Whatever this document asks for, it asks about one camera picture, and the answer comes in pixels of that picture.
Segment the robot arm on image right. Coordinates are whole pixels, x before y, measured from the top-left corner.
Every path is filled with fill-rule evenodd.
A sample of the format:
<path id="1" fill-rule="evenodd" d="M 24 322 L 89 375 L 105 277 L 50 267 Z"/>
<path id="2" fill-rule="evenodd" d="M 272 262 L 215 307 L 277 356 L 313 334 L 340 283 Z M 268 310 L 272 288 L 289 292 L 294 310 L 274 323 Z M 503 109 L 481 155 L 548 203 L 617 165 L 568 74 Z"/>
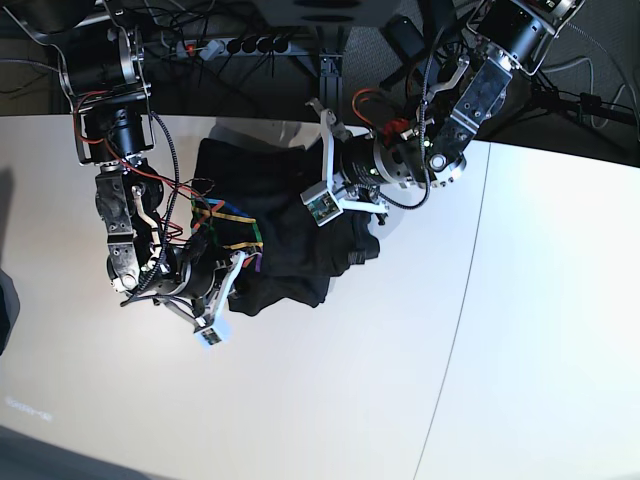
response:
<path id="1" fill-rule="evenodd" d="M 513 76 L 533 76 L 552 42 L 580 11 L 580 1 L 482 1 L 467 30 L 476 45 L 444 65 L 446 75 L 425 80 L 421 93 L 399 118 L 354 136 L 316 98 L 321 179 L 300 198 L 318 226 L 347 210 L 384 219 L 402 203 L 382 192 L 385 185 L 417 186 L 426 192 L 460 178 L 464 152 L 482 123 L 504 104 Z"/>

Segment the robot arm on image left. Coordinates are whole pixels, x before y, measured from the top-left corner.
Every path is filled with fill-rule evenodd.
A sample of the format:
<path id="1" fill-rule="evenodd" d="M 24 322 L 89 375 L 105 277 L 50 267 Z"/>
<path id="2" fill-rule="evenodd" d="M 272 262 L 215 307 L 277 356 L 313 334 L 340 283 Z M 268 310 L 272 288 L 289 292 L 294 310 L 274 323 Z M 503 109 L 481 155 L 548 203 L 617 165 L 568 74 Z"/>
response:
<path id="1" fill-rule="evenodd" d="M 150 301 L 213 345 L 228 337 L 225 303 L 248 258 L 208 236 L 220 214 L 178 175 L 148 163 L 162 120 L 150 105 L 139 26 L 119 1 L 5 1 L 2 10 L 54 49 L 78 160 L 99 168 L 95 203 L 107 234 L 107 272 L 126 304 Z"/>

